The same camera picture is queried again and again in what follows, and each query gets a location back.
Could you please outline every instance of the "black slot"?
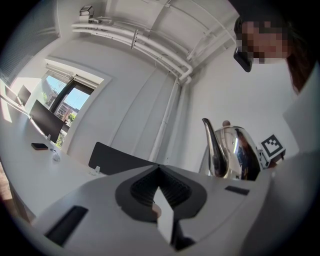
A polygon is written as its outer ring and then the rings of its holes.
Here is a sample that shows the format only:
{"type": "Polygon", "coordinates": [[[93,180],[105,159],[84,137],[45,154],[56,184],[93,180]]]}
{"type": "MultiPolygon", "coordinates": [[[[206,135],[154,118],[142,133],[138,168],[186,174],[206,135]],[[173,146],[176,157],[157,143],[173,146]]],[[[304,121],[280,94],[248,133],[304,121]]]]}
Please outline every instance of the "black slot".
{"type": "Polygon", "coordinates": [[[244,195],[244,196],[248,195],[249,192],[250,192],[249,189],[240,188],[240,187],[237,187],[237,186],[227,186],[225,188],[225,190],[228,190],[228,191],[240,194],[240,195],[244,195]]]}
{"type": "Polygon", "coordinates": [[[59,246],[67,241],[72,232],[79,225],[88,209],[82,206],[72,207],[46,234],[45,236],[59,246]]]}

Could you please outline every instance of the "dark hair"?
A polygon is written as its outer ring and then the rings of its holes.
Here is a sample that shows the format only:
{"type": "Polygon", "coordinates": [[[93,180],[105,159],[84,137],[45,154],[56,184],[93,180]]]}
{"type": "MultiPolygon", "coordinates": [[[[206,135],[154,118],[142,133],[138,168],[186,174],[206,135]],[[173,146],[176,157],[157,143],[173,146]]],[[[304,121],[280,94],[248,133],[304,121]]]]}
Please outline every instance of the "dark hair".
{"type": "MultiPolygon", "coordinates": [[[[244,40],[246,37],[242,35],[243,20],[239,17],[234,24],[234,32],[238,40],[244,40]]],[[[309,45],[299,35],[299,32],[293,27],[293,25],[285,21],[287,27],[287,38],[290,41],[291,54],[286,58],[288,69],[291,76],[291,81],[294,89],[297,93],[301,92],[304,84],[308,80],[308,77],[315,65],[316,58],[311,53],[309,45]]]]}

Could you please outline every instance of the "smartphone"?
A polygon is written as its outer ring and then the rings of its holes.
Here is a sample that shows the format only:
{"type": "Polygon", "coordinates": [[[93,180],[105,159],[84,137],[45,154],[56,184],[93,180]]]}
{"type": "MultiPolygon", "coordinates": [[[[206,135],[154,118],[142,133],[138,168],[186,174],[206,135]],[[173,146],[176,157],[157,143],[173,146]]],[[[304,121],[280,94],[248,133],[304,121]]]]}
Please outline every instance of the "smartphone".
{"type": "Polygon", "coordinates": [[[35,150],[47,150],[48,149],[48,147],[43,143],[31,143],[31,146],[35,150]]]}

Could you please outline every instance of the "stainless steel kettle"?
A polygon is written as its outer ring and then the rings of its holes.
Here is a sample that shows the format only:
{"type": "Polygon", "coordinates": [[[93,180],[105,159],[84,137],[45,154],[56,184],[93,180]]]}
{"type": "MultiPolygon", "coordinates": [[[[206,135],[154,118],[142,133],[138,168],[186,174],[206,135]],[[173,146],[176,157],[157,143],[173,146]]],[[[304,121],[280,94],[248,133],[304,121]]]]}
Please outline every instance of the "stainless steel kettle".
{"type": "Polygon", "coordinates": [[[230,125],[215,132],[207,118],[202,121],[208,146],[199,172],[228,179],[256,180],[261,170],[259,153],[246,130],[230,125]]]}

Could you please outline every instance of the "white desk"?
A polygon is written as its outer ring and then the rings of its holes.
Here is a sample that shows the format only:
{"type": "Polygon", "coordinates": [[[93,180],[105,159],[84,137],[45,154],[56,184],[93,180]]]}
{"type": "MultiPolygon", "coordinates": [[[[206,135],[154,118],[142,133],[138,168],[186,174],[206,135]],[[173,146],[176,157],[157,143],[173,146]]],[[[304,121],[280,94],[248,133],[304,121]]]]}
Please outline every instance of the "white desk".
{"type": "Polygon", "coordinates": [[[41,134],[29,117],[0,98],[0,158],[4,172],[22,203],[37,217],[52,203],[79,186],[105,177],[92,176],[90,167],[70,158],[41,134]],[[55,148],[34,150],[31,143],[55,148]]]}

